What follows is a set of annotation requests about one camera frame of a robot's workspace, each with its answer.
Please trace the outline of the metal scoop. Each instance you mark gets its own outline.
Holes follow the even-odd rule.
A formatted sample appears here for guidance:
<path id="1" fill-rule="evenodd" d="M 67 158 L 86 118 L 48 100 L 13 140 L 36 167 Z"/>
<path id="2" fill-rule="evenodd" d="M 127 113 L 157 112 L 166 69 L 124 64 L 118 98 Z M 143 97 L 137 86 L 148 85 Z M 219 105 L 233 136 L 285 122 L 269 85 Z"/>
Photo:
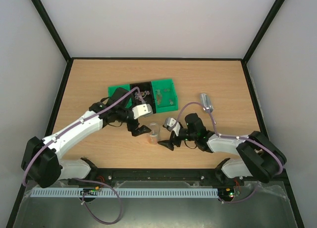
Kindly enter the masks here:
<path id="1" fill-rule="evenodd" d="M 208 112 L 208 113 L 213 112 L 213 105 L 212 105 L 211 99 L 206 93 L 200 94 L 200 101 L 205 112 Z"/>

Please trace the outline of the clear glass jar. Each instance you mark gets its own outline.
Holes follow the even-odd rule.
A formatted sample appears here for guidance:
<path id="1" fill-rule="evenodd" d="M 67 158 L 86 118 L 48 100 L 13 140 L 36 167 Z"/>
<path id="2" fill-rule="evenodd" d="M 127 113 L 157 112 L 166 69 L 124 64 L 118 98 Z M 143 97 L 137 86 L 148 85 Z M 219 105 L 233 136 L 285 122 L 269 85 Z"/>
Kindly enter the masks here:
<path id="1" fill-rule="evenodd" d="M 157 123 L 150 123 L 149 129 L 151 130 L 148 133 L 148 142 L 150 144 L 157 144 L 160 139 L 160 126 Z"/>

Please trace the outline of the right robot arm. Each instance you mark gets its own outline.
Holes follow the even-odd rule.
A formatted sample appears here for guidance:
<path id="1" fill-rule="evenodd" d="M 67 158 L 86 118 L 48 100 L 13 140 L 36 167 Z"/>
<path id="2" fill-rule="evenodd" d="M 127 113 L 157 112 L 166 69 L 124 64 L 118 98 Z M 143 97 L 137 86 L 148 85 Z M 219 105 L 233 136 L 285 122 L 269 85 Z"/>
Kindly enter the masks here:
<path id="1" fill-rule="evenodd" d="M 233 137 L 216 135 L 207 130 L 197 113 L 185 117 L 186 126 L 175 118 L 166 119 L 163 127 L 171 132 L 170 138 L 158 142 L 169 150 L 180 147 L 182 143 L 194 142 L 195 147 L 207 153 L 229 153 L 237 158 L 226 158 L 216 167 L 216 179 L 227 184 L 236 177 L 254 177 L 268 183 L 283 171 L 287 161 L 285 155 L 261 132 Z"/>

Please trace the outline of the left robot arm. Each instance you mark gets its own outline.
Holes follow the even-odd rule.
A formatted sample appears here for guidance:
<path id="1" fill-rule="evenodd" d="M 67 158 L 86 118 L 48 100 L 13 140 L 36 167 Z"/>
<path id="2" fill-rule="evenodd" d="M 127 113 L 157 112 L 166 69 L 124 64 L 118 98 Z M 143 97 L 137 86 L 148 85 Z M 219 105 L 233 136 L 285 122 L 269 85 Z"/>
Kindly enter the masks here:
<path id="1" fill-rule="evenodd" d="M 140 89 L 128 91 L 118 87 L 112 96 L 93 103 L 77 120 L 64 129 L 39 139 L 28 140 L 22 159 L 24 171 L 22 184 L 32 179 L 41 188 L 53 185 L 58 180 L 87 179 L 94 164 L 88 159 L 64 160 L 63 156 L 90 134 L 118 121 L 127 125 L 132 136 L 137 137 L 151 130 L 140 125 L 138 119 L 151 115 L 150 104 L 144 100 Z"/>

